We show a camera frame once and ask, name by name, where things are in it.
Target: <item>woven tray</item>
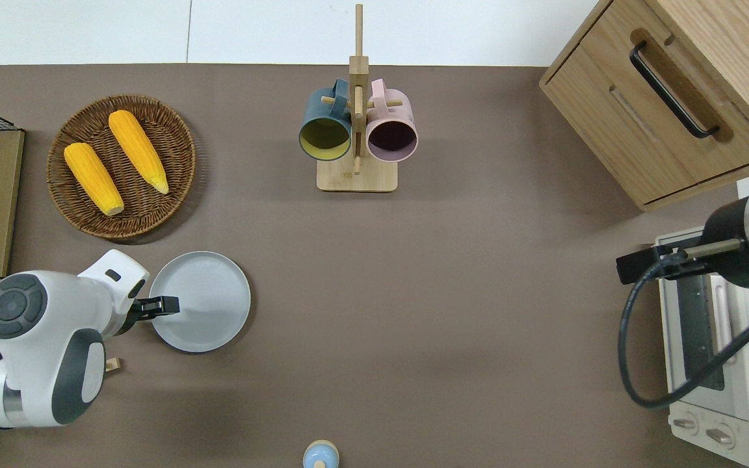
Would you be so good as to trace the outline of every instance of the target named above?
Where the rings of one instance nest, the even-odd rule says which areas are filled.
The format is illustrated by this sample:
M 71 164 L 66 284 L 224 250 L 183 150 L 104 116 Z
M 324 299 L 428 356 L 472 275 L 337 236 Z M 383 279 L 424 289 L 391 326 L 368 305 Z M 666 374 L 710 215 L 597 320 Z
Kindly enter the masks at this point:
M 137 117 L 155 146 L 169 183 L 166 195 L 143 180 L 112 135 L 109 114 L 119 109 Z M 62 156 L 74 142 L 94 148 L 123 199 L 122 213 L 104 215 L 80 187 Z M 46 179 L 54 205 L 75 228 L 106 239 L 128 239 L 151 231 L 178 210 L 195 171 L 196 144 L 181 117 L 157 99 L 125 94 L 95 101 L 68 119 L 48 152 Z

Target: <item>cable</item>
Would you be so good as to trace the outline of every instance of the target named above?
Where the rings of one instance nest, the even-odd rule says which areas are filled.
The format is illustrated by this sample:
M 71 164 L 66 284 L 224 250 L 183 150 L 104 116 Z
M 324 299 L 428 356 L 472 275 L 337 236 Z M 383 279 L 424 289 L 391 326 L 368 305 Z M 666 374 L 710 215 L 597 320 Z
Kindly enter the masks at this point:
M 695 390 L 695 388 L 698 387 L 702 382 L 704 382 L 707 377 L 710 377 L 711 373 L 725 364 L 728 359 L 732 358 L 733 355 L 735 355 L 737 352 L 739 352 L 740 349 L 742 349 L 747 343 L 749 343 L 749 327 L 747 327 L 737 337 L 733 338 L 732 341 L 730 341 L 730 344 L 725 346 L 724 349 L 720 350 L 720 352 L 716 354 L 716 356 L 713 356 L 713 359 L 710 359 L 710 362 L 707 362 L 707 364 L 705 364 L 704 367 L 701 368 L 701 370 L 687 379 L 687 381 L 684 382 L 683 385 L 679 386 L 671 393 L 653 400 L 649 400 L 637 394 L 637 391 L 635 390 L 631 380 L 629 379 L 628 364 L 626 361 L 626 335 L 628 333 L 629 317 L 632 316 L 632 308 L 634 306 L 635 300 L 637 299 L 637 293 L 640 292 L 641 288 L 643 288 L 643 285 L 649 282 L 650 279 L 653 279 L 657 275 L 657 273 L 660 272 L 660 270 L 662 270 L 664 267 L 679 263 L 679 261 L 681 260 L 683 260 L 683 254 L 681 254 L 680 252 L 676 252 L 674 254 L 666 255 L 666 257 L 661 258 L 661 260 L 659 260 L 653 266 L 649 267 L 649 269 L 647 269 L 645 273 L 643 273 L 641 278 L 637 280 L 637 283 L 629 293 L 628 299 L 626 300 L 626 305 L 624 306 L 624 313 L 622 314 L 622 317 L 620 319 L 620 331 L 618 334 L 618 364 L 620 367 L 620 378 L 624 383 L 626 392 L 632 398 L 633 402 L 637 403 L 640 406 L 643 406 L 644 408 L 663 408 L 665 406 L 672 405 L 672 403 L 677 402 L 678 400 L 681 400 L 681 398 L 686 396 L 687 393 Z

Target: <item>brown table surface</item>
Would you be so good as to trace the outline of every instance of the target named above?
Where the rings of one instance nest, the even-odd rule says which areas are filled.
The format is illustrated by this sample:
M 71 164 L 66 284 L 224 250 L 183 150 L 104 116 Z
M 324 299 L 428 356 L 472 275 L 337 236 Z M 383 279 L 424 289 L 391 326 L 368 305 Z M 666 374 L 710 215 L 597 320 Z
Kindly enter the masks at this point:
M 346 72 L 0 66 L 0 115 L 27 130 L 11 272 L 80 272 L 119 248 L 154 277 L 209 250 L 253 292 L 248 325 L 214 352 L 176 352 L 148 324 L 108 341 L 124 368 L 92 408 L 1 432 L 0 466 L 295 467 L 320 438 L 347 468 L 735 465 L 622 390 L 614 269 L 735 187 L 640 213 L 539 91 L 543 68 L 372 66 L 410 97 L 419 150 L 396 192 L 321 192 L 296 136 L 309 93 Z M 57 129 L 121 93 L 169 104 L 200 149 L 184 206 L 124 245 L 69 225 L 45 184 Z M 653 288 L 635 325 L 635 379 L 663 391 Z

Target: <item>yellow corn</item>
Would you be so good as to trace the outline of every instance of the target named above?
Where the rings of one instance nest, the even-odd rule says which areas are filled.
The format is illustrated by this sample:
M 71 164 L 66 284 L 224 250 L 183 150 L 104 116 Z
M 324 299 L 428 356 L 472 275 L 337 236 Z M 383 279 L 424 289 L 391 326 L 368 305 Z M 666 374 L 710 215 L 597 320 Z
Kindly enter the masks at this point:
M 63 156 L 80 186 L 103 214 L 113 216 L 123 211 L 123 199 L 92 146 L 72 143 L 66 146 Z
M 164 166 L 133 113 L 128 110 L 112 112 L 109 115 L 109 128 L 143 180 L 158 192 L 169 193 Z

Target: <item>drawer handle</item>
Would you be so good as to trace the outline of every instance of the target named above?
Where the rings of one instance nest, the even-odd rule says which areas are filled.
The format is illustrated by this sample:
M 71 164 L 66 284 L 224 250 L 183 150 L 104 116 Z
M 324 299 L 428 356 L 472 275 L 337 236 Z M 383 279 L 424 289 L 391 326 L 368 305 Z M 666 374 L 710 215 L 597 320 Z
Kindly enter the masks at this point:
M 640 51 L 645 47 L 645 45 L 646 41 L 639 42 L 639 44 L 632 49 L 632 53 L 629 54 L 629 61 L 632 62 L 632 65 L 640 76 L 646 80 L 646 83 L 648 83 L 650 88 L 658 95 L 658 98 L 669 107 L 669 110 L 675 114 L 675 117 L 681 121 L 681 124 L 684 125 L 684 128 L 687 128 L 687 131 L 689 131 L 692 136 L 696 138 L 706 138 L 713 135 L 713 133 L 716 133 L 716 131 L 719 130 L 718 125 L 710 128 L 710 130 L 704 130 L 701 127 L 698 127 L 698 124 L 690 117 L 683 106 L 681 106 L 681 103 L 678 103 L 677 99 L 675 99 L 672 93 L 669 92 L 669 89 L 666 89 L 666 86 L 663 86 L 661 80 L 659 80 L 651 69 L 648 68 L 647 64 L 643 62 L 643 59 L 640 57 Z

